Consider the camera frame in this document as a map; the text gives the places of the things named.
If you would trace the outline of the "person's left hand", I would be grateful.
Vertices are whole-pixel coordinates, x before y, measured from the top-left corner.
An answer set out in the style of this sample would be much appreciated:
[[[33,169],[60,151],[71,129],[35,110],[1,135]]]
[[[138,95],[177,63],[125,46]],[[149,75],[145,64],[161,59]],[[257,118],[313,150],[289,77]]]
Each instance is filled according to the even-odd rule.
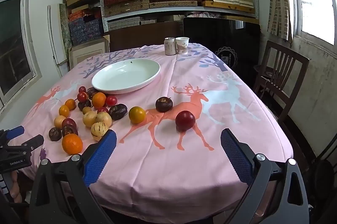
[[[20,194],[19,185],[18,185],[18,172],[13,171],[11,172],[11,181],[12,181],[12,187],[10,189],[10,195],[15,203],[21,203],[22,202],[22,196]]]

